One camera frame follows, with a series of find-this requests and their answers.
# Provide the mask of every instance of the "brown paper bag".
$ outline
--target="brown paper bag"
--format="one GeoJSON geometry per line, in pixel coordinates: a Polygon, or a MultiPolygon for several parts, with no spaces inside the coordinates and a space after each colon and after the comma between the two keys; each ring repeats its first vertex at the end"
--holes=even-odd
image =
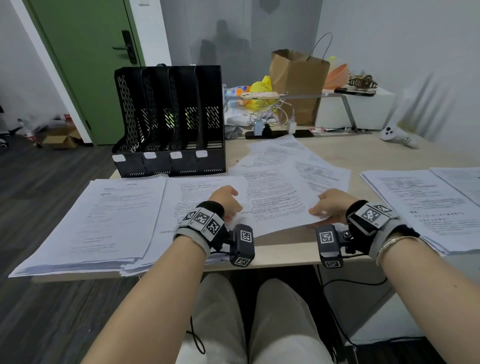
{"type": "MultiPolygon", "coordinates": [[[[324,88],[330,63],[320,58],[310,57],[289,49],[272,52],[270,79],[273,91],[289,95],[319,95],[324,88]]],[[[318,107],[318,98],[287,99],[295,110],[298,125],[313,125],[318,107]]],[[[290,105],[282,108],[290,118],[293,111],[290,105]]]]}

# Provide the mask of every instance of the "person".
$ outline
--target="person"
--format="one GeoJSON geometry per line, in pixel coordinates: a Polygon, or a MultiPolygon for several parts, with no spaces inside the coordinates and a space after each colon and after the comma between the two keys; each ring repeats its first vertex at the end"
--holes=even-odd
{"type": "MultiPolygon", "coordinates": [[[[242,209],[236,195],[225,186],[210,197],[224,208],[225,220],[242,209]]],[[[335,189],[319,198],[310,213],[329,215],[323,223],[346,223],[348,209],[359,204],[335,189]]],[[[478,363],[479,287],[420,239],[393,239],[396,243],[388,249],[383,245],[378,263],[408,311],[447,363],[478,363]]],[[[235,293],[218,274],[207,275],[201,283],[205,259],[200,244],[178,235],[125,297],[82,363],[247,363],[235,293]],[[197,350],[193,335],[186,334],[191,315],[205,355],[197,350]]],[[[276,279],[258,292],[249,355],[254,364],[332,363],[307,304],[276,279]]]]}

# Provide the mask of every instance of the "wooden desk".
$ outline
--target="wooden desk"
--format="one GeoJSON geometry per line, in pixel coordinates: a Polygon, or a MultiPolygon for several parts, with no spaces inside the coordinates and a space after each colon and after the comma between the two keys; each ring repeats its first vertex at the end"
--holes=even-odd
{"type": "MultiPolygon", "coordinates": [[[[370,135],[332,136],[298,139],[312,152],[337,167],[351,170],[348,192],[370,200],[380,200],[363,181],[359,173],[365,170],[420,170],[429,167],[471,167],[473,159],[442,149],[426,140],[420,140],[419,149],[387,143],[370,135]]],[[[249,152],[254,140],[227,141],[227,168],[233,167],[249,152]]],[[[120,178],[118,171],[111,178],[120,178]]],[[[249,268],[318,264],[317,242],[314,230],[305,226],[277,231],[255,240],[255,259],[249,268]]],[[[206,271],[235,269],[230,264],[209,265],[206,271]]],[[[35,277],[35,281],[58,281],[119,277],[117,272],[57,274],[35,277]]]]}

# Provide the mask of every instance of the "leg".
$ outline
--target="leg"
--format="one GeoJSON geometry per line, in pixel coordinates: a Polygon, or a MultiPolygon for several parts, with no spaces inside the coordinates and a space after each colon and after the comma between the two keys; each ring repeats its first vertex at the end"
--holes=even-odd
{"type": "Polygon", "coordinates": [[[268,280],[258,291],[250,358],[254,364],[332,363],[308,305],[278,279],[268,280]]]}
{"type": "Polygon", "coordinates": [[[192,318],[193,330],[204,344],[206,354],[200,354],[192,335],[186,334],[176,364],[247,364],[239,304],[225,277],[219,274],[205,277],[200,284],[192,318]]]}

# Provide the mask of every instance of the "white box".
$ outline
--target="white box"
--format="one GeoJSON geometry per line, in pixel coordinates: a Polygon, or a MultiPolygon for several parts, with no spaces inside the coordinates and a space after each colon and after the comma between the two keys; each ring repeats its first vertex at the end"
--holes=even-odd
{"type": "MultiPolygon", "coordinates": [[[[359,129],[381,130],[392,107],[395,94],[377,88],[374,96],[345,95],[359,129]]],[[[349,127],[347,112],[340,97],[324,97],[320,100],[315,127],[349,127]]]]}

